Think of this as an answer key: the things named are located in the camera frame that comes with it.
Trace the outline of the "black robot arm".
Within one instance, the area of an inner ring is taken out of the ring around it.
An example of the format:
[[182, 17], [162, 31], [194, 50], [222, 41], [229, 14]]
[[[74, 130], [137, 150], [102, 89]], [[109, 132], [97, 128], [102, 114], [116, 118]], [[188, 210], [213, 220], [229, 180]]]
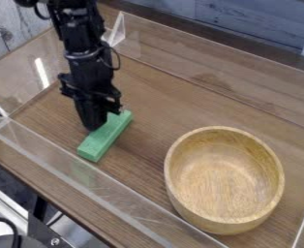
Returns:
[[112, 83], [120, 65], [113, 66], [113, 48], [102, 40], [106, 28], [97, 0], [13, 1], [53, 22], [69, 66], [69, 72], [58, 74], [61, 93], [73, 100], [85, 129], [96, 131], [108, 114], [120, 114], [121, 109], [121, 92]]

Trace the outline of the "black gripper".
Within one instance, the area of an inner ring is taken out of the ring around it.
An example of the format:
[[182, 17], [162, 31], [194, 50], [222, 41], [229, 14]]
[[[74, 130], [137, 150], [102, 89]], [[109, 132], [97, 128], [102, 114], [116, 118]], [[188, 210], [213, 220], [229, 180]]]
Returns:
[[114, 87], [112, 48], [100, 47], [90, 52], [65, 53], [69, 72], [58, 74], [61, 93], [73, 99], [81, 123], [96, 131], [108, 121], [108, 112], [121, 113], [121, 92]]

